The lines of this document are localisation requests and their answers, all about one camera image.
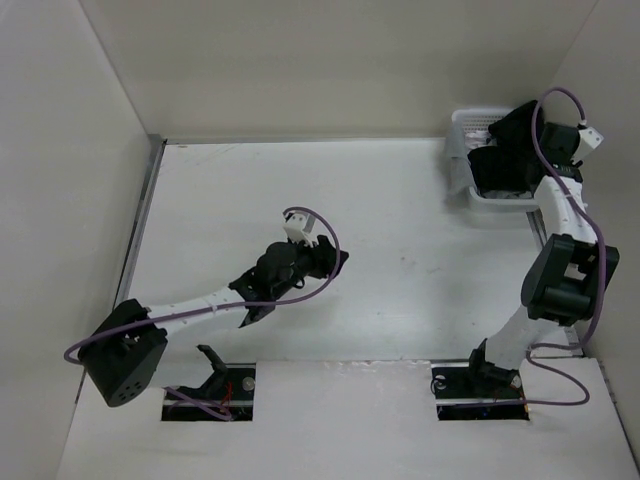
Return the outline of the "black tank top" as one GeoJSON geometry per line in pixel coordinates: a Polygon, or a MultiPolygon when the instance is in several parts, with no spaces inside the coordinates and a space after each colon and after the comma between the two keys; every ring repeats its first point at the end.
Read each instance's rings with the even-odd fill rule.
{"type": "Polygon", "coordinates": [[[532,187],[527,171],[536,164],[531,120],[536,100],[512,110],[488,126],[488,144],[469,151],[467,158],[480,196],[497,199],[528,199],[532,187]]]}

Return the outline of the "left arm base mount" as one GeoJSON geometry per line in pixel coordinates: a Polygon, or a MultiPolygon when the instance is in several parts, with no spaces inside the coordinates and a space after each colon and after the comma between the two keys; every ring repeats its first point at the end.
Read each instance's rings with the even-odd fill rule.
{"type": "MultiPolygon", "coordinates": [[[[204,403],[217,413],[224,407],[231,415],[229,422],[250,422],[253,420],[257,365],[228,364],[224,379],[214,371],[208,379],[195,388],[179,387],[178,391],[204,403]]],[[[175,395],[166,393],[161,411],[163,422],[222,422],[195,405],[185,402],[175,395]]]]}

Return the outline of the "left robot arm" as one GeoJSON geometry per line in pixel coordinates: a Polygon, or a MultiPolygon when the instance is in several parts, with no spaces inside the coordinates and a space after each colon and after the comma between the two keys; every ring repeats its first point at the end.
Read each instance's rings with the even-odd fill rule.
{"type": "Polygon", "coordinates": [[[308,278],[325,289],[340,273],[349,253],[320,235],[306,242],[271,244],[255,266],[227,287],[193,300],[144,307],[136,299],[117,305],[98,329],[75,348],[77,359],[110,407],[130,402],[149,387],[169,339],[200,325],[243,328],[278,306],[308,300],[320,293],[286,300],[308,278]]]}

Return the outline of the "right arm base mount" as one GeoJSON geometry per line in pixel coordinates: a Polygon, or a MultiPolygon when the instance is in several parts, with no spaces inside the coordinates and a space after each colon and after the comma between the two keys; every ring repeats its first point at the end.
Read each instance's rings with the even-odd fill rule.
{"type": "Polygon", "coordinates": [[[431,392],[440,421],[528,421],[526,405],[500,403],[522,400],[524,389],[519,374],[506,384],[491,380],[477,383],[468,375],[466,363],[433,363],[431,392]]]}

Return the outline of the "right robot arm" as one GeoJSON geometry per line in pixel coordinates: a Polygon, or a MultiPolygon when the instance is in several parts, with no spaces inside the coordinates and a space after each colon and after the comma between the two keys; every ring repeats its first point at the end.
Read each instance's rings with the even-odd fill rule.
{"type": "Polygon", "coordinates": [[[509,392],[519,368],[535,350],[549,347],[548,334],[581,321],[597,323],[620,260],[582,199],[579,163],[601,135],[584,122],[547,123],[532,139],[539,169],[531,180],[547,240],[525,275],[520,307],[472,351],[463,373],[472,396],[503,403],[518,400],[509,392]]]}

